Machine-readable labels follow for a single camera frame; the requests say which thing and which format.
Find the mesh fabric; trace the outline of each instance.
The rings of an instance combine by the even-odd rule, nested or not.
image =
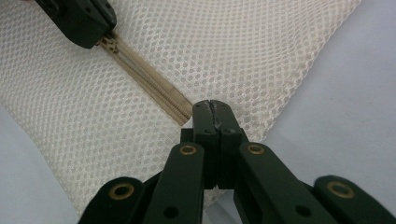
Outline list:
[[[229,104],[252,141],[271,128],[359,3],[109,2],[116,32],[132,49],[191,102]],[[0,21],[0,103],[78,212],[108,180],[145,180],[162,169],[179,127],[105,52],[73,45],[33,1],[1,1]]]

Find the white mesh fabric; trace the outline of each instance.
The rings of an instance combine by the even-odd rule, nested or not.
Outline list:
[[[359,3],[110,1],[116,32],[193,103],[228,103],[261,140]],[[99,48],[70,43],[35,2],[0,2],[0,103],[78,212],[108,180],[160,171],[179,127]]]

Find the white cloth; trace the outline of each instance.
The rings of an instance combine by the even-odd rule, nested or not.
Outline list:
[[[259,141],[359,1],[110,3],[132,49],[193,103],[228,103]],[[70,43],[35,2],[0,8],[0,103],[78,212],[108,180],[160,171],[178,125],[102,50]]]

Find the brass screw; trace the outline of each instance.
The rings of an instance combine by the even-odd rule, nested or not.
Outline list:
[[[247,151],[249,151],[251,154],[260,155],[264,153],[265,150],[259,145],[250,145],[247,146]]]
[[[340,198],[351,199],[355,197],[353,189],[339,181],[332,181],[327,184],[327,189]]]
[[[108,192],[108,196],[110,196],[111,199],[117,201],[127,199],[132,194],[134,194],[134,186],[130,183],[116,184]]]
[[[180,153],[189,156],[191,154],[194,154],[197,151],[197,149],[193,146],[184,146],[180,148]]]

